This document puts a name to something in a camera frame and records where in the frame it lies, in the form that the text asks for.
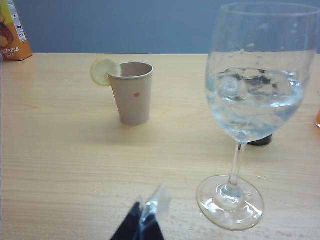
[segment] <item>glass base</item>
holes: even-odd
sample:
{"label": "glass base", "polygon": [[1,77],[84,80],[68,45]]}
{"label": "glass base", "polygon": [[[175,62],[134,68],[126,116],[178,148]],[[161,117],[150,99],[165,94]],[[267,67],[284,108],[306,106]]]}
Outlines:
{"label": "glass base", "polygon": [[238,178],[238,185],[228,185],[229,176],[207,178],[197,191],[197,202],[214,224],[231,231],[252,228],[260,222],[265,205],[258,190]]}

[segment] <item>gray wall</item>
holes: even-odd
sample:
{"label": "gray wall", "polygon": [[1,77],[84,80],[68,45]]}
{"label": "gray wall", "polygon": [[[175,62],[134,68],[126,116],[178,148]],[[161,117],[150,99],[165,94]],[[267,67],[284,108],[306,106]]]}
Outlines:
{"label": "gray wall", "polygon": [[[15,0],[34,53],[206,54],[221,5],[249,0]],[[320,7],[320,0],[272,0]]]}

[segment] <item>glass of water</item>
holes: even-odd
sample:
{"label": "glass of water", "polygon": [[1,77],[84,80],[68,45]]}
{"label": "glass of water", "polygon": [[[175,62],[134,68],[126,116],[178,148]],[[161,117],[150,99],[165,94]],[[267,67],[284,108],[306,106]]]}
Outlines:
{"label": "glass of water", "polygon": [[235,142],[230,175],[207,178],[198,204],[216,225],[233,231],[264,213],[257,189],[238,177],[248,142],[282,127],[297,111],[317,52],[320,10],[287,3],[236,3],[219,12],[206,68],[209,108]]}

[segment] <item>juice carton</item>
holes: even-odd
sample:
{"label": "juice carton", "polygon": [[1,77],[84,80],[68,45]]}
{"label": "juice carton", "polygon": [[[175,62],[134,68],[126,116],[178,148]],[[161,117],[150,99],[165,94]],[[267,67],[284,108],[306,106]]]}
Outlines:
{"label": "juice carton", "polygon": [[32,56],[13,0],[1,0],[0,35],[3,60],[24,60]]}

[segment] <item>lemon slice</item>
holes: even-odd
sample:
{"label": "lemon slice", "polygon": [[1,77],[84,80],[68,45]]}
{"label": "lemon slice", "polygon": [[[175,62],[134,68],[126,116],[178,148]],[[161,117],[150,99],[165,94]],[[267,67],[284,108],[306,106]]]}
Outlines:
{"label": "lemon slice", "polygon": [[109,56],[98,57],[91,65],[90,76],[100,86],[110,86],[109,74],[121,76],[120,64]]}

